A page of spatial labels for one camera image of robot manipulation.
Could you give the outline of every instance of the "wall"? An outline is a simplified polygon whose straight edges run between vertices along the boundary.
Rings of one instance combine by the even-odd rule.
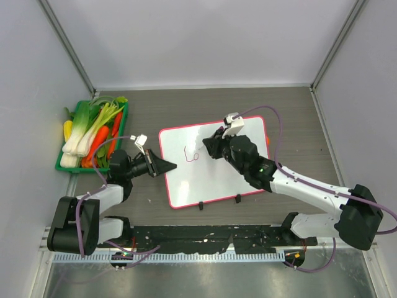
[[[397,211],[397,2],[369,1],[318,89],[346,183],[364,184]],[[385,215],[383,229],[396,225]],[[377,236],[386,272],[397,276],[396,235]]]
[[[63,107],[89,94],[36,1],[0,1],[0,15],[0,293],[26,298],[69,180],[54,169]]]
[[[50,0],[99,89],[312,83],[355,0]]]

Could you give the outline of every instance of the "red-bordered whiteboard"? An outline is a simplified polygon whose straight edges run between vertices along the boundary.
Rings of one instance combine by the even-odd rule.
[[[251,187],[223,158],[213,160],[202,143],[211,137],[223,121],[163,129],[159,142],[163,159],[176,163],[177,168],[166,173],[169,205],[178,209],[199,202],[209,203],[262,192]],[[239,135],[247,135],[257,145],[258,152],[269,157],[265,120],[261,116],[244,118]]]

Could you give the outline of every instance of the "green tray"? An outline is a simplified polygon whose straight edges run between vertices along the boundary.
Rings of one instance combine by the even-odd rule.
[[[80,103],[83,101],[79,101],[77,103],[77,106],[75,108],[75,111],[79,108]],[[120,127],[118,129],[118,135],[121,136],[124,133],[124,128],[125,128],[125,122],[127,121],[127,116],[128,116],[128,103],[120,103],[119,104],[120,107],[124,106],[123,109],[123,117],[122,117],[122,121],[120,123]],[[116,148],[115,149],[120,149],[120,147],[122,146],[122,140],[117,140],[116,141]],[[60,150],[60,154],[58,155],[58,158],[56,160],[56,164],[55,164],[55,169],[58,171],[64,171],[64,172],[70,172],[70,173],[95,173],[93,168],[62,168],[61,167],[61,158],[62,158],[62,147]],[[109,168],[98,168],[98,170],[100,172],[108,172]]]

